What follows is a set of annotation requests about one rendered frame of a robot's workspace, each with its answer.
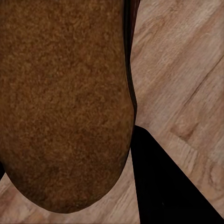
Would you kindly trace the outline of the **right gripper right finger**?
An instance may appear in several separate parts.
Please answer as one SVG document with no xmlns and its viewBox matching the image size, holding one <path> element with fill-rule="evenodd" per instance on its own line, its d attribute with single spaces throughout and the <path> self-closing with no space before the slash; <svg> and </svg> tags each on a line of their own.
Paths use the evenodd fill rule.
<svg viewBox="0 0 224 224">
<path fill-rule="evenodd" d="M 143 127 L 131 143 L 140 224 L 224 224 L 224 219 Z"/>
</svg>

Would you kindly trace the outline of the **sandal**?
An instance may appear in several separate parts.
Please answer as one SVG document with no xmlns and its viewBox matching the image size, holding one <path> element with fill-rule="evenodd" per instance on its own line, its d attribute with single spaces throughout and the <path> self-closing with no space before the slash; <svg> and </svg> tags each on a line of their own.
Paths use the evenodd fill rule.
<svg viewBox="0 0 224 224">
<path fill-rule="evenodd" d="M 0 161 L 45 210 L 70 214 L 120 178 L 137 115 L 140 0 L 0 0 Z"/>
</svg>

